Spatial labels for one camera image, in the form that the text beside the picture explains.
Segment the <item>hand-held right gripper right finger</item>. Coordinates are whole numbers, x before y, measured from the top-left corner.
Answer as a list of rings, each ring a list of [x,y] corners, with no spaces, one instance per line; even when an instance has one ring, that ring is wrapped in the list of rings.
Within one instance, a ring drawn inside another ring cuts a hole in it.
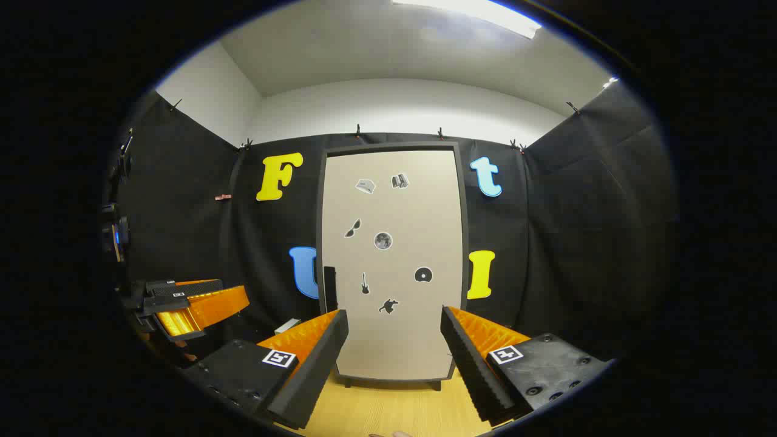
[[[441,310],[439,330],[478,417],[491,425],[547,410],[611,367],[558,335],[528,337],[450,305]]]

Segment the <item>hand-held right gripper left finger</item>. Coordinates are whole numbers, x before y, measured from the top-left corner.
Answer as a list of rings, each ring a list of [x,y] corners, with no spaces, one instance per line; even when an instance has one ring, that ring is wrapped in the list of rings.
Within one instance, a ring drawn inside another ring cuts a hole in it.
[[[259,343],[228,341],[182,374],[250,421],[304,429],[348,333],[346,311],[333,310]]]

